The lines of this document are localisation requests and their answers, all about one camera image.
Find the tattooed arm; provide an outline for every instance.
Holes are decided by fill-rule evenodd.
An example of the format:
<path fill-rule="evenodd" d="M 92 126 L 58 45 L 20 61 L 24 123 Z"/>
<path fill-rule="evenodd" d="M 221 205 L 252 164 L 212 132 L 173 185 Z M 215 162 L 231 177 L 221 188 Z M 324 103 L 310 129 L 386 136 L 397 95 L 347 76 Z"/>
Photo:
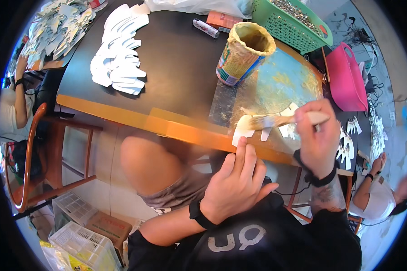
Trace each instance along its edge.
<path fill-rule="evenodd" d="M 312 186 L 309 205 L 312 215 L 321 209 L 327 209 L 331 212 L 340 212 L 345 209 L 345 199 L 337 175 L 328 185 L 323 187 Z"/>
<path fill-rule="evenodd" d="M 329 115 L 329 120 L 320 125 L 317 132 L 309 121 L 303 117 L 308 111 L 321 111 Z M 326 99 L 311 101 L 296 110 L 297 132 L 302 139 L 300 158 L 312 173 L 323 179 L 331 173 L 335 165 L 336 150 L 339 144 L 339 127 L 335 112 Z M 321 209 L 339 212 L 345 209 L 344 195 L 338 176 L 326 186 L 312 187 L 309 202 L 312 214 Z"/>

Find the paintbrush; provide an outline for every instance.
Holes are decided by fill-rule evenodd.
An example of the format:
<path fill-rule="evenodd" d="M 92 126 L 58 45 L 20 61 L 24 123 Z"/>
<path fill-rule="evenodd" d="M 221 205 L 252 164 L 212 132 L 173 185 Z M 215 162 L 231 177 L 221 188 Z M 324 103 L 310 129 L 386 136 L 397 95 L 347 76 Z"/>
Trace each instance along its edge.
<path fill-rule="evenodd" d="M 319 111 L 309 111 L 305 113 L 312 125 L 324 123 L 330 119 L 325 113 Z M 295 123 L 294 116 L 278 116 L 276 114 L 251 117 L 249 121 L 241 125 L 246 130 L 262 130 L 266 127 L 280 127 L 289 123 Z"/>

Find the white plastic bag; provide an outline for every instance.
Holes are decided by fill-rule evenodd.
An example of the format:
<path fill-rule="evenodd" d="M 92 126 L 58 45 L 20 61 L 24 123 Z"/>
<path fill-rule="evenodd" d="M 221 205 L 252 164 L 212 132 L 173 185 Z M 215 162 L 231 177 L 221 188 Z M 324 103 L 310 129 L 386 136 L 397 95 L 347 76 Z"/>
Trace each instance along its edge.
<path fill-rule="evenodd" d="M 252 18 L 253 0 L 145 0 L 151 11 L 172 10 L 206 15 L 210 10 Z"/>

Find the cardboard box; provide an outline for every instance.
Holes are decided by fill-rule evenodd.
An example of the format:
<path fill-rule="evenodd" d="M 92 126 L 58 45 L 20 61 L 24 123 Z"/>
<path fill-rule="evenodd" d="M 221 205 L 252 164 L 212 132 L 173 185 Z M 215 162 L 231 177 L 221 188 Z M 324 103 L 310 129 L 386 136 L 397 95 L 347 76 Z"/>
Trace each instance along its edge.
<path fill-rule="evenodd" d="M 124 264 L 122 243 L 128 238 L 128 234 L 133 228 L 131 224 L 103 212 L 98 212 L 87 222 L 85 228 L 109 238 L 113 242 L 121 263 Z"/>
<path fill-rule="evenodd" d="M 219 31 L 229 33 L 233 25 L 242 22 L 243 19 L 216 11 L 210 11 L 206 23 Z"/>

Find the right hand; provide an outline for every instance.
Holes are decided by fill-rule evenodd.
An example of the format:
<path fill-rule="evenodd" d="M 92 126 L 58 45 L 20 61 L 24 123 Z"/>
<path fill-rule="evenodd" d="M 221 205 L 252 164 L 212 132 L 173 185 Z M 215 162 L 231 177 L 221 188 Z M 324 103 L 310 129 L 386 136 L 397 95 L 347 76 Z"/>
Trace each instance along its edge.
<path fill-rule="evenodd" d="M 228 154 L 212 178 L 201 200 L 201 212 L 214 224 L 252 208 L 279 185 L 262 187 L 267 168 L 257 159 L 255 147 L 241 137 L 237 153 Z"/>
<path fill-rule="evenodd" d="M 27 68 L 27 59 L 28 56 L 23 56 L 22 54 L 19 55 L 18 61 L 16 62 L 15 81 L 22 79 L 22 75 Z"/>
<path fill-rule="evenodd" d="M 374 160 L 374 162 L 372 163 L 372 169 L 371 169 L 371 174 L 375 175 L 377 174 L 378 171 L 382 171 L 383 168 L 385 167 L 386 164 L 386 153 L 382 153 L 379 155 L 379 157 L 377 159 Z"/>
<path fill-rule="evenodd" d="M 305 117 L 308 111 L 321 111 L 330 119 L 320 124 L 320 132 Z M 339 146 L 341 124 L 327 99 L 310 101 L 295 112 L 297 132 L 302 140 L 300 159 L 312 173 L 323 179 L 331 173 L 335 165 L 336 151 Z"/>

